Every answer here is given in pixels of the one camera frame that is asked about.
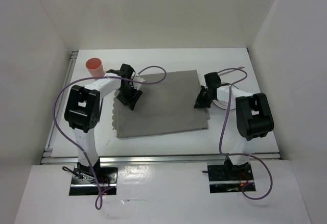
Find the grey cloth placemat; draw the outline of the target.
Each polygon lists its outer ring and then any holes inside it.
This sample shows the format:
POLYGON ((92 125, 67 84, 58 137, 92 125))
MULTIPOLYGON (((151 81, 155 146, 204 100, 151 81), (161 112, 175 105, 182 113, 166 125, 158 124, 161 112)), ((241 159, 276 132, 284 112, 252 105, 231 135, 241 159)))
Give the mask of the grey cloth placemat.
POLYGON ((117 98, 113 103, 113 128, 119 139, 172 134, 208 129, 209 115, 205 109, 195 109, 200 91, 196 70, 142 76, 148 85, 142 85, 142 95, 133 110, 117 98))

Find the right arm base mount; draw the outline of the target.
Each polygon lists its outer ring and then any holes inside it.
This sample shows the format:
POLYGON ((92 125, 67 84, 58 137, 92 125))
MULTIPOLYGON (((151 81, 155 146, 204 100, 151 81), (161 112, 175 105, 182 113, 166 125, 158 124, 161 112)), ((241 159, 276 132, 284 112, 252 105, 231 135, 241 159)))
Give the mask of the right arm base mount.
POLYGON ((202 171, 208 177, 210 193, 232 193, 256 191, 252 168, 249 163, 241 166, 233 166, 225 161, 222 165, 208 165, 202 171))

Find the white patterned plate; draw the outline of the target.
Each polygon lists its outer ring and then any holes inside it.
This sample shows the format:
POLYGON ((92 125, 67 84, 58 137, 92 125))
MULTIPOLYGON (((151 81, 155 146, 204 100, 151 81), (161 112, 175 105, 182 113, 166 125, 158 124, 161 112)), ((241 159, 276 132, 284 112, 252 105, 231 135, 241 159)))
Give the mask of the white patterned plate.
POLYGON ((239 90, 239 88, 236 85, 231 85, 230 83, 222 83, 219 87, 219 91, 217 91, 217 98, 213 101, 213 104, 222 109, 227 110, 228 107, 228 101, 229 101, 229 87, 232 87, 232 91, 239 90))

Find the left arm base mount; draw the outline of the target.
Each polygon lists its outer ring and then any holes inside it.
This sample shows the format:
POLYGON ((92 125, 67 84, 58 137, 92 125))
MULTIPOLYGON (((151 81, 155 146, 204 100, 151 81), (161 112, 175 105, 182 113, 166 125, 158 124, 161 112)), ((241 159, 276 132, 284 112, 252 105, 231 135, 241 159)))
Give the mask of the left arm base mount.
MULTIPOLYGON (((77 167, 69 169, 63 166, 62 170, 72 174, 69 196, 98 195, 98 187, 93 176, 78 172, 77 167)), ((97 179, 103 195, 116 195, 118 167, 101 168, 97 179)))

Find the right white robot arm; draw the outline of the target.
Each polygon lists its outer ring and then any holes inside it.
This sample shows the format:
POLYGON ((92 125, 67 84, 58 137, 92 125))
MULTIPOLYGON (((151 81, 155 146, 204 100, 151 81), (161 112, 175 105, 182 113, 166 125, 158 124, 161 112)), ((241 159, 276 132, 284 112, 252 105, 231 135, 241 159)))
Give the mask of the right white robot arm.
POLYGON ((249 93, 222 83, 217 72, 204 75, 205 86, 201 86, 194 108, 210 108, 213 101, 227 103, 227 110, 219 139, 222 151, 223 134, 227 127, 231 107, 236 110, 238 137, 229 153, 226 153, 222 172, 228 179, 235 179, 249 168, 249 158, 253 153, 253 142, 266 137, 274 129, 274 121, 268 99, 264 93, 249 93))

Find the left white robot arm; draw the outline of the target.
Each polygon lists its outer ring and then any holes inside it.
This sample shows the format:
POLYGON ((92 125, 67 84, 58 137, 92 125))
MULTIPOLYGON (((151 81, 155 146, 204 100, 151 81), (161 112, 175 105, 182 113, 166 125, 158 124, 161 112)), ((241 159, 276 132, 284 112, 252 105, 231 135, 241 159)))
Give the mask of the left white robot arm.
POLYGON ((90 183, 101 178, 100 158, 96 150, 95 127, 101 116, 100 101, 112 92, 116 98, 133 110, 142 95, 141 85, 134 84, 134 69, 122 64, 119 70, 109 70, 102 79, 85 86, 74 85, 69 92, 64 119, 73 130, 78 149, 78 171, 90 183))

